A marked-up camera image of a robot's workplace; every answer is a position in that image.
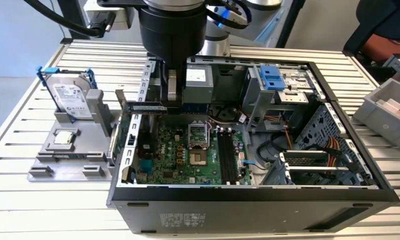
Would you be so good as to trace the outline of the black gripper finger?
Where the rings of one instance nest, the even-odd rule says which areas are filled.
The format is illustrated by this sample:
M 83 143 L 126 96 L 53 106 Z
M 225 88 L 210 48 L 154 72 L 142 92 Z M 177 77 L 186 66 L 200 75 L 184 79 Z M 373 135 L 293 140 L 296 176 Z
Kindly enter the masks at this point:
M 159 102 L 168 108 L 182 107 L 184 85 L 181 75 L 174 69 L 163 68 L 159 78 Z

